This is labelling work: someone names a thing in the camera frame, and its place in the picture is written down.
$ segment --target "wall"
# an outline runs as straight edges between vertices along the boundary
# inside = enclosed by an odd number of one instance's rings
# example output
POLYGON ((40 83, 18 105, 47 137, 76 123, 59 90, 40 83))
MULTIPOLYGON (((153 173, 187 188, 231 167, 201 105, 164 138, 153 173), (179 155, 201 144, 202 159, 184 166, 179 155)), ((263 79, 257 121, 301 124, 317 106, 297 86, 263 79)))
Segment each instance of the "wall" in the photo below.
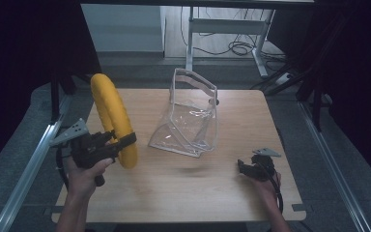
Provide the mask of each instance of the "wall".
POLYGON ((164 50, 159 6, 81 6, 97 52, 164 50))

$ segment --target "metal frame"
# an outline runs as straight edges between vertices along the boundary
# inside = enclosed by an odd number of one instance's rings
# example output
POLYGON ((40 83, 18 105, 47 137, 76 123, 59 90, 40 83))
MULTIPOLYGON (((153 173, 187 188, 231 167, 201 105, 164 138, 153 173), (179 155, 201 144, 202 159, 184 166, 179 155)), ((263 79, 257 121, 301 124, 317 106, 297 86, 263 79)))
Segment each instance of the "metal frame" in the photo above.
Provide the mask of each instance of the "metal frame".
POLYGON ((14 218, 19 212, 19 209, 22 206, 26 195, 34 182, 39 169, 41 168, 47 151, 49 150, 49 142, 50 140, 53 140, 53 138, 56 136, 57 131, 60 129, 60 126, 62 125, 64 119, 64 115, 69 110, 70 105, 71 97, 64 96, 60 104, 60 116, 58 118, 58 121, 47 126, 41 141, 39 142, 34 154, 32 155, 32 158, 30 158, 28 164, 25 167, 25 170, 20 176, 19 181, 14 187, 9 200, 7 201, 4 209, 1 212, 0 232, 9 231, 9 229, 11 228, 11 225, 14 222, 14 218))
POLYGON ((336 187, 339 191, 339 194, 342 197, 345 206, 348 208, 349 214, 351 215, 352 220, 357 228, 357 231, 371 231, 369 223, 365 217, 363 210, 361 209, 357 198, 352 192, 351 188, 348 186, 348 183, 345 180, 338 164, 336 163, 335 158, 333 157, 332 152, 329 149, 327 142, 324 139, 324 136, 318 129, 314 126, 312 122, 312 116, 309 109, 304 105, 303 102, 299 101, 299 108, 302 116, 308 126, 312 137, 315 140, 316 145, 318 146, 319 151, 321 152, 322 158, 327 165, 328 171, 336 184, 336 187))
POLYGON ((185 56, 185 69, 192 71, 193 48, 192 35, 193 33, 218 33, 218 34, 245 34, 245 35, 259 35, 259 42, 252 50, 255 63, 262 78, 268 77, 268 72, 265 68, 261 57, 261 50, 264 41, 267 37, 271 25, 271 19, 274 10, 269 10, 269 15, 264 21, 259 20, 228 20, 228 19, 206 19, 194 18, 193 7, 189 8, 188 19, 188 44, 185 56))

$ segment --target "aluminum rail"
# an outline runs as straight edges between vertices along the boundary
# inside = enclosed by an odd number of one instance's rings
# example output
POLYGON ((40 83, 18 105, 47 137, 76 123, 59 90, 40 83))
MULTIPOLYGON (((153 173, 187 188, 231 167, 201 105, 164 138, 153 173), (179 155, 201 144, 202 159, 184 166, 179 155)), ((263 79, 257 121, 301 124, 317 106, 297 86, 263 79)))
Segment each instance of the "aluminum rail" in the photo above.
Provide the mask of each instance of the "aluminum rail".
POLYGON ((19 212, 23 201, 32 186, 39 169, 43 163, 43 160, 49 150, 49 142, 56 136, 57 131, 62 125, 64 115, 68 111, 71 105, 71 97, 64 96, 60 104, 60 116, 59 120, 53 125, 47 126, 41 141, 39 142, 34 154, 30 158, 28 164, 25 167, 19 181, 17 182, 14 190, 6 203, 4 209, 0 215, 0 232, 9 231, 14 222, 14 218, 19 212))
POLYGON ((300 111, 303 118, 306 121, 306 125, 312 133, 312 136, 318 146, 319 151, 321 152, 322 158, 324 159, 328 171, 336 184, 336 187, 339 190, 339 193, 344 201, 346 207, 348 208, 349 214, 351 215, 352 220, 357 228, 357 231, 371 231, 369 223, 364 215, 364 212, 360 208, 357 198, 352 192, 351 188, 348 186, 342 172, 339 169, 338 164, 333 157, 332 152, 330 151, 327 142, 325 141, 323 135, 315 128, 311 120, 311 112, 304 105, 303 102, 299 101, 300 111))

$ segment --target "clear plastic container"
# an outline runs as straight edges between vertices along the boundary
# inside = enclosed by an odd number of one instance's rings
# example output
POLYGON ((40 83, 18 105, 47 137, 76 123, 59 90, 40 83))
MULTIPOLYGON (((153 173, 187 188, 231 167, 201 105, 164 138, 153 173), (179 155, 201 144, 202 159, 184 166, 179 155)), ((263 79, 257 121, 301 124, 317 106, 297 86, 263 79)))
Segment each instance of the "clear plastic container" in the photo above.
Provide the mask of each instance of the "clear plastic container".
POLYGON ((217 136, 217 90, 201 75, 176 69, 170 98, 149 146, 199 158, 217 136))

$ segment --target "black backdrop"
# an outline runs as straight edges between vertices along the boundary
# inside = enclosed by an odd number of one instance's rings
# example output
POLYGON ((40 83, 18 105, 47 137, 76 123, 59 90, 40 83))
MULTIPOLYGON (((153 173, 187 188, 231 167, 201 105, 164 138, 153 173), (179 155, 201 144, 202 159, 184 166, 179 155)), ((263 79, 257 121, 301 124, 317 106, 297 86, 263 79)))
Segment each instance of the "black backdrop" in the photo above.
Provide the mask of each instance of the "black backdrop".
MULTIPOLYGON (((307 14, 276 11, 268 39, 289 59, 295 58, 319 37, 332 17, 329 10, 307 14)), ((297 63, 296 70, 304 71, 310 65, 318 49, 314 50, 297 63)), ((324 92, 333 101, 330 115, 371 166, 371 1, 359 2, 334 43, 323 72, 324 92)))
POLYGON ((0 0, 0 152, 53 74, 99 73, 77 1, 0 0))
POLYGON ((371 1, 357 8, 330 53, 325 91, 330 115, 371 165, 371 1))

